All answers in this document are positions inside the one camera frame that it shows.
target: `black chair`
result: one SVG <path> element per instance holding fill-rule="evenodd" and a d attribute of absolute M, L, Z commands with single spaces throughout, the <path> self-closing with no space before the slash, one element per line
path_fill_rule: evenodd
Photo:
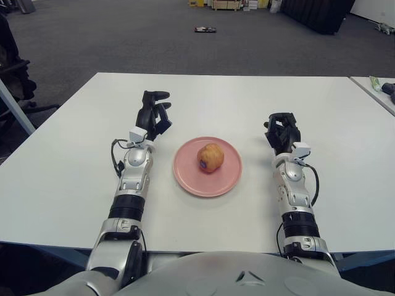
<path fill-rule="evenodd" d="M 22 60 L 19 57 L 18 47 L 8 26 L 8 21 L 0 14 L 0 79 L 25 114 L 58 109 L 59 104 L 37 107 L 37 103 L 31 101 L 35 96 L 33 91 L 37 85 L 28 78 L 27 65 L 29 63 L 29 60 Z M 0 127 L 0 137 L 12 126 L 14 121 L 15 117 L 7 105 L 0 100 L 0 123 L 4 122 Z"/>

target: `white wall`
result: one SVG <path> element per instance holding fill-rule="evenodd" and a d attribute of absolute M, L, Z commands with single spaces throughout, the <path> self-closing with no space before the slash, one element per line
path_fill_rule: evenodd
<path fill-rule="evenodd" d="M 355 0 L 351 12 L 395 27 L 395 0 Z"/>

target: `pink plate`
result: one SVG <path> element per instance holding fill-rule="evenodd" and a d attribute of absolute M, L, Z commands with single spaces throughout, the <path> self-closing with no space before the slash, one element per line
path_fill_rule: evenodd
<path fill-rule="evenodd" d="M 221 167 L 206 173 L 199 167 L 197 154 L 210 143 L 221 146 L 225 158 Z M 241 170 L 241 158 L 236 149 L 214 137 L 196 138 L 183 144 L 177 151 L 173 165 L 174 176 L 182 188 L 202 197 L 215 197 L 228 192 L 239 181 Z"/>

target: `white table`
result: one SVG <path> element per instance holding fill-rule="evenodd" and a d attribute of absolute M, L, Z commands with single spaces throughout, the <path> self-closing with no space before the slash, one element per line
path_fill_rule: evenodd
<path fill-rule="evenodd" d="M 375 91 L 372 88 L 372 83 L 369 77 L 351 77 L 351 80 L 360 86 L 369 96 L 374 98 L 380 105 L 382 105 L 389 113 L 395 116 L 395 104 L 391 102 L 391 98 L 383 91 Z M 381 86 L 384 83 L 395 83 L 395 78 L 379 78 Z"/>
<path fill-rule="evenodd" d="M 117 185 L 110 144 L 128 136 L 145 89 L 169 91 L 173 104 L 173 126 L 155 141 L 148 250 L 277 252 L 263 127 L 274 112 L 294 112 L 312 146 L 308 163 L 321 185 L 314 211 L 330 251 L 395 249 L 395 118 L 350 79 L 323 77 L 96 74 L 0 166 L 0 241 L 93 246 Z M 241 180 L 221 197 L 193 197 L 173 177 L 177 149 L 198 136 L 220 137 L 242 157 Z"/>

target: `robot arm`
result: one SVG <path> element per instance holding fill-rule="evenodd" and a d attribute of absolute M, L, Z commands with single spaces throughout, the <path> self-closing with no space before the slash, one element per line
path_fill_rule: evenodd
<path fill-rule="evenodd" d="M 292 113 L 271 115 L 265 127 L 268 129 L 265 135 L 275 150 L 272 167 L 278 185 L 278 206 L 285 232 L 284 253 L 290 259 L 313 267 L 323 265 L 318 260 L 328 262 L 324 265 L 329 265 L 333 273 L 338 274 L 315 222 L 312 208 L 315 199 L 311 200 L 305 187 L 303 168 L 309 167 L 304 160 L 310 155 L 310 147 L 301 142 L 301 134 Z"/>
<path fill-rule="evenodd" d="M 129 133 L 128 152 L 122 166 L 114 163 L 120 180 L 86 271 L 38 295 L 108 296 L 140 277 L 143 254 L 141 218 L 153 163 L 153 140 L 172 125 L 166 114 L 171 104 L 156 104 L 156 101 L 169 96 L 163 91 L 144 92 L 143 108 L 138 112 L 136 126 Z"/>

